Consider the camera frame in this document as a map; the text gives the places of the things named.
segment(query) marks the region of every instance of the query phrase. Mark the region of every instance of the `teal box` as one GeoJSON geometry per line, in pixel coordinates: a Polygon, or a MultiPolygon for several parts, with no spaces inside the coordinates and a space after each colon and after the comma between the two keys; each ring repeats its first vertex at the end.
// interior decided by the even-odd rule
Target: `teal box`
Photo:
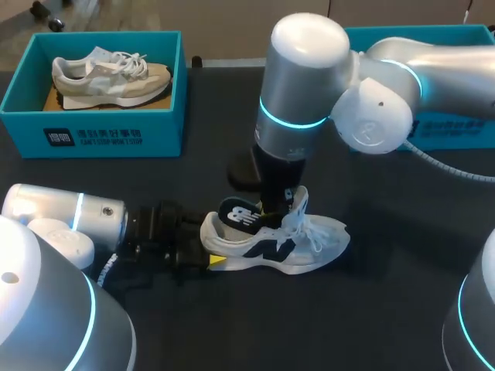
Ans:
{"type": "Polygon", "coordinates": [[[180,32],[67,32],[33,35],[0,106],[0,118],[23,158],[180,156],[187,68],[180,32]],[[78,60],[95,46],[147,54],[173,71],[170,109],[53,111],[43,107],[57,56],[78,60]]]}
{"type": "MultiPolygon", "coordinates": [[[[366,52],[377,41],[392,36],[447,46],[495,44],[493,35],[482,25],[357,27],[346,32],[351,48],[357,52],[366,52]]],[[[495,148],[495,121],[438,112],[420,113],[409,141],[424,151],[495,148]]]]}

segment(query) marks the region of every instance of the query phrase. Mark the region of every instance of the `logo on box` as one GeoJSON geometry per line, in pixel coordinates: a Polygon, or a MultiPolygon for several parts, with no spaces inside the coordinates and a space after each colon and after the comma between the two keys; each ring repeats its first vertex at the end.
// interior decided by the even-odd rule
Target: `logo on box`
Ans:
{"type": "Polygon", "coordinates": [[[43,131],[52,147],[73,147],[75,145],[69,129],[43,129],[43,131]]]}

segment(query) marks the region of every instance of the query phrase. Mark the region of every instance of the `sneaker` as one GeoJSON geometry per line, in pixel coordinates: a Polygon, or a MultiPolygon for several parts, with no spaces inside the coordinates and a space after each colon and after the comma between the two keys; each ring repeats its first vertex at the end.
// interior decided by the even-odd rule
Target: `sneaker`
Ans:
{"type": "Polygon", "coordinates": [[[82,60],[57,57],[52,63],[63,108],[77,110],[101,104],[136,107],[160,95],[171,80],[167,66],[146,63],[145,56],[116,52],[82,60]]]}
{"type": "Polygon", "coordinates": [[[236,200],[224,201],[220,212],[208,213],[201,226],[205,249],[227,258],[212,267],[214,270],[238,271],[263,265],[286,274],[301,274],[335,260],[350,242],[345,224],[305,214],[308,190],[304,186],[298,187],[292,210],[279,228],[264,225],[258,205],[236,200]]]}

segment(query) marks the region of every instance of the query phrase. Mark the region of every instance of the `shoe sole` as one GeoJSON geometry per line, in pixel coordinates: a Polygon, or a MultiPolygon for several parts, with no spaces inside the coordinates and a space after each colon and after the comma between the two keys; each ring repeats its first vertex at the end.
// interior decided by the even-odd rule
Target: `shoe sole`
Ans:
{"type": "Polygon", "coordinates": [[[289,275],[303,274],[314,271],[315,269],[324,267],[325,265],[333,262],[345,251],[348,245],[349,243],[346,243],[345,246],[341,247],[332,259],[317,264],[287,265],[273,260],[266,260],[262,257],[228,257],[226,260],[213,265],[209,269],[211,271],[243,271],[245,269],[263,266],[275,268],[282,273],[289,275]]]}
{"type": "Polygon", "coordinates": [[[150,94],[146,94],[136,98],[120,98],[120,97],[108,97],[108,96],[71,97],[71,96],[63,95],[63,109],[82,110],[84,108],[92,108],[107,104],[112,104],[125,108],[137,107],[157,97],[167,87],[168,84],[165,85],[164,87],[160,87],[158,90],[155,90],[150,94]]]}

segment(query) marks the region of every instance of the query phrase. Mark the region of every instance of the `white cable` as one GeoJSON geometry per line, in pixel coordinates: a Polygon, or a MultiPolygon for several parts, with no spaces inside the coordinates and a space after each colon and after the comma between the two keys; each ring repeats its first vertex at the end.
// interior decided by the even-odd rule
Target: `white cable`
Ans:
{"type": "Polygon", "coordinates": [[[477,174],[473,174],[472,172],[464,172],[463,170],[459,170],[457,168],[453,168],[452,166],[444,164],[443,162],[440,162],[439,160],[435,160],[432,156],[425,154],[422,150],[420,150],[418,147],[414,146],[409,141],[405,141],[404,145],[409,150],[411,150],[412,153],[418,155],[419,157],[426,160],[430,164],[436,166],[437,168],[440,168],[441,170],[448,172],[449,174],[459,176],[461,178],[465,178],[468,180],[474,180],[477,182],[495,183],[495,176],[477,175],[477,174]]]}
{"type": "Polygon", "coordinates": [[[103,284],[105,283],[105,278],[107,277],[108,271],[113,267],[114,263],[117,261],[118,256],[117,254],[112,254],[110,259],[108,259],[108,262],[105,264],[103,269],[101,270],[100,276],[98,277],[97,284],[101,288],[103,287],[103,284]]]}

